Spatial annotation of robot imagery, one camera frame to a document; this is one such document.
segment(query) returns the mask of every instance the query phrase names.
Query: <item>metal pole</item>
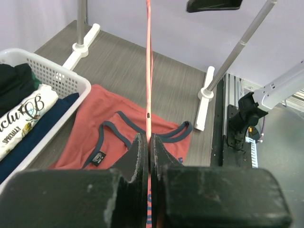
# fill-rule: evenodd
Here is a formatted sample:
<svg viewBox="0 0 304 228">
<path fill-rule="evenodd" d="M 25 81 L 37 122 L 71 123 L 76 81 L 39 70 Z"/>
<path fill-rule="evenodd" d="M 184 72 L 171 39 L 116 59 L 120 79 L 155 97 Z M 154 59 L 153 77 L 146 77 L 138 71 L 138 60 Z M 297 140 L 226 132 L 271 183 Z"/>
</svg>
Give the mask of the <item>metal pole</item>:
<svg viewBox="0 0 304 228">
<path fill-rule="evenodd" d="M 85 20 L 86 20 L 86 0 L 78 0 L 77 45 L 79 46 L 84 44 Z"/>
<path fill-rule="evenodd" d="M 207 87 L 207 90 L 212 91 L 216 85 L 219 83 L 219 81 L 224 77 L 225 73 L 229 69 L 229 67 L 232 65 L 232 63 L 236 60 L 238 55 L 241 53 L 242 49 L 245 47 L 249 39 L 252 37 L 254 32 L 257 30 L 257 28 L 261 25 L 265 17 L 268 15 L 268 13 L 271 11 L 271 9 L 276 4 L 277 0 L 268 0 L 265 5 L 262 7 L 262 9 L 257 14 L 256 18 L 253 20 L 249 28 L 244 33 L 243 37 L 240 39 L 240 41 L 237 43 L 237 45 L 234 47 L 224 64 L 221 66 L 221 68 L 218 70 L 217 74 L 214 76 L 212 82 Z"/>
</svg>

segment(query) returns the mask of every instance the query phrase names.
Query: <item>laundry basket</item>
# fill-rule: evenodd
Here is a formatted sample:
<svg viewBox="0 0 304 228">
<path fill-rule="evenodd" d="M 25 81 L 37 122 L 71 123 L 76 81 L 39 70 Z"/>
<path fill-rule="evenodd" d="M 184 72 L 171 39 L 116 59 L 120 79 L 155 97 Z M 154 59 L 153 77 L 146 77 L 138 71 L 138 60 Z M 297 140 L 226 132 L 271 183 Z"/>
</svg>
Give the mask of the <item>laundry basket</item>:
<svg viewBox="0 0 304 228">
<path fill-rule="evenodd" d="M 91 84 L 88 80 L 73 71 L 70 71 L 39 55 L 18 48 L 7 49 L 0 52 L 0 63 L 5 63 L 13 67 L 19 64 L 28 63 L 36 77 L 42 83 L 52 86 L 52 89 L 57 92 L 59 98 L 64 98 L 73 93 L 79 93 L 79 98 L 74 102 L 74 104 L 37 144 L 30 154 L 10 174 L 10 176 L 0 185 L 1 192 L 8 179 L 10 179 L 16 172 L 25 169 L 37 157 L 48 142 L 52 140 L 55 134 L 88 95 L 91 90 Z"/>
</svg>

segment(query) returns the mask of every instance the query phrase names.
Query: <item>red t-shirt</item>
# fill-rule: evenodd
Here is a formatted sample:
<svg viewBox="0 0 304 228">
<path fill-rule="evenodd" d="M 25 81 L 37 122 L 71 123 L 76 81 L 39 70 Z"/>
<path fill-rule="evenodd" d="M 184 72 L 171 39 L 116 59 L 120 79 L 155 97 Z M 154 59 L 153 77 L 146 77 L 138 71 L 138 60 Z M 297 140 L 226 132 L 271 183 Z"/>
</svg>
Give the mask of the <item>red t-shirt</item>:
<svg viewBox="0 0 304 228">
<path fill-rule="evenodd" d="M 53 169 L 107 169 L 128 150 L 136 133 L 146 126 L 146 110 L 130 100 L 111 93 L 100 85 L 80 105 L 66 147 Z M 167 149 L 180 162 L 186 158 L 190 145 L 191 123 L 180 126 L 152 114 L 152 132 L 161 136 Z M 105 158 L 98 166 L 91 163 L 94 153 L 102 151 Z M 148 209 L 151 195 L 148 193 Z M 148 210 L 147 227 L 151 221 Z"/>
</svg>

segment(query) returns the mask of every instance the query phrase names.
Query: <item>white wall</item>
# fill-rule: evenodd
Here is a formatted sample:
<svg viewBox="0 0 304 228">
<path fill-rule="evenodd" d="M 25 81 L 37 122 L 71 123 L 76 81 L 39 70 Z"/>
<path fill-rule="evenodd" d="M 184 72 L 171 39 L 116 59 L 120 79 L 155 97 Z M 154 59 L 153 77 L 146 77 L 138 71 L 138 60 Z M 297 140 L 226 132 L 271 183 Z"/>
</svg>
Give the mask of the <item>white wall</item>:
<svg viewBox="0 0 304 228">
<path fill-rule="evenodd" d="M 76 18 L 75 0 L 1 0 L 0 50 L 34 52 Z"/>
<path fill-rule="evenodd" d="M 153 50 L 192 67 L 218 69 L 266 0 L 240 10 L 189 14 L 187 0 L 151 0 Z M 145 46 L 145 0 L 89 0 L 89 24 Z M 304 1 L 278 0 L 229 72 L 258 85 L 304 58 Z"/>
</svg>

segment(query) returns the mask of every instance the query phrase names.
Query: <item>white pole base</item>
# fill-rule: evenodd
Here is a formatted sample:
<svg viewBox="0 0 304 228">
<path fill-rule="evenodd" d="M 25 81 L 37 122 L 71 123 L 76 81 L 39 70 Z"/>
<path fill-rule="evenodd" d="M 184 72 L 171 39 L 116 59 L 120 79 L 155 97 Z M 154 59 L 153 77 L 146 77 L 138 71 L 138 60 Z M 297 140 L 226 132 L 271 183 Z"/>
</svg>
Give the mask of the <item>white pole base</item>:
<svg viewBox="0 0 304 228">
<path fill-rule="evenodd" d="M 69 70 L 74 70 L 79 60 L 88 56 L 89 47 L 93 43 L 94 39 L 97 37 L 99 31 L 100 25 L 94 24 L 90 31 L 84 37 L 83 45 L 78 45 L 77 43 L 72 45 L 73 52 L 62 66 Z"/>
<path fill-rule="evenodd" d="M 208 71 L 206 74 L 205 82 L 203 88 L 199 91 L 198 97 L 200 99 L 199 102 L 199 110 L 196 116 L 196 121 L 194 124 L 194 128 L 200 131 L 205 130 L 205 123 L 207 117 L 207 110 L 209 102 L 212 100 L 214 94 L 212 91 L 207 90 L 207 87 L 211 83 L 214 75 L 215 68 L 212 66 L 208 67 Z"/>
</svg>

